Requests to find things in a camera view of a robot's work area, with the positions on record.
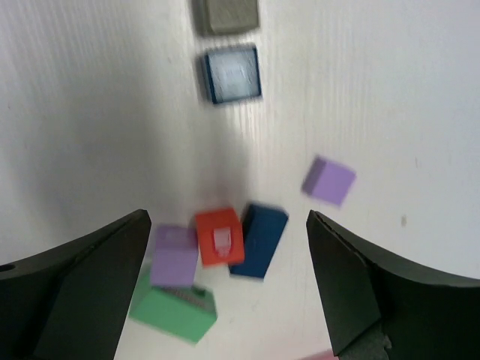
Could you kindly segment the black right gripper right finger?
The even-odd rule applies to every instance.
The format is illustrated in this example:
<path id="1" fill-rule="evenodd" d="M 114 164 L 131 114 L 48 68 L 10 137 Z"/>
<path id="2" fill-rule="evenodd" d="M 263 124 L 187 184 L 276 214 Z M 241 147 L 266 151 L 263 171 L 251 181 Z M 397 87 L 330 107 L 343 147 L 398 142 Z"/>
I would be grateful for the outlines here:
<path id="1" fill-rule="evenodd" d="M 307 236 L 336 357 L 479 357 L 478 280 L 398 256 L 318 211 Z"/>

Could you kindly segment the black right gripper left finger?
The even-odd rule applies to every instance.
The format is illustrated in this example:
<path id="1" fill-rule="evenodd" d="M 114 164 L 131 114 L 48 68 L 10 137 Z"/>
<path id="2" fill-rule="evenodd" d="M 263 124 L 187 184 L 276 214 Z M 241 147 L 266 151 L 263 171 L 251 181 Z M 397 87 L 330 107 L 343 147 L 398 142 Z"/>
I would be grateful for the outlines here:
<path id="1" fill-rule="evenodd" d="M 2 359 L 113 359 L 152 226 L 136 210 L 1 266 Z"/>

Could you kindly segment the pink plastic bin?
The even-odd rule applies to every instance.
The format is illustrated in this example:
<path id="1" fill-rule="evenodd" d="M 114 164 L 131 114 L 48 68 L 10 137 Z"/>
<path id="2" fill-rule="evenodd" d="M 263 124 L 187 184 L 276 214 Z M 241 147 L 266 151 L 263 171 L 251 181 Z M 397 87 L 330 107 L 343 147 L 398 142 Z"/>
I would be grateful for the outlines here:
<path id="1" fill-rule="evenodd" d="M 322 352 L 317 352 L 312 355 L 305 356 L 299 360 L 338 360 L 338 357 L 335 356 L 331 349 L 324 350 Z"/>

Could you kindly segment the small dark blue cube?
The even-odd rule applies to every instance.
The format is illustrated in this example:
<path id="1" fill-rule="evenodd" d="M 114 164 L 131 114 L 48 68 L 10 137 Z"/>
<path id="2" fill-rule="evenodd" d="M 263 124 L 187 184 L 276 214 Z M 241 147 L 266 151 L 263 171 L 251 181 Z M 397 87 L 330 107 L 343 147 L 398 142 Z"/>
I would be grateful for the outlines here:
<path id="1" fill-rule="evenodd" d="M 252 43 L 207 49 L 196 65 L 202 94 L 213 105 L 263 96 L 258 50 Z"/>

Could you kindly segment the olive wooden cube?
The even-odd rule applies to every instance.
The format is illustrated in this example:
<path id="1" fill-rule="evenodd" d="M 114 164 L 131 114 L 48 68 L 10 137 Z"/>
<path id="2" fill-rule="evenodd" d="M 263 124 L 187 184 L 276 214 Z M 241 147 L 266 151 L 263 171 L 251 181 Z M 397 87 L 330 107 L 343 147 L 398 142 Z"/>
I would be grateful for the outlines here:
<path id="1" fill-rule="evenodd" d="M 190 1 L 195 29 L 202 36 L 241 35 L 260 27 L 257 0 Z"/>

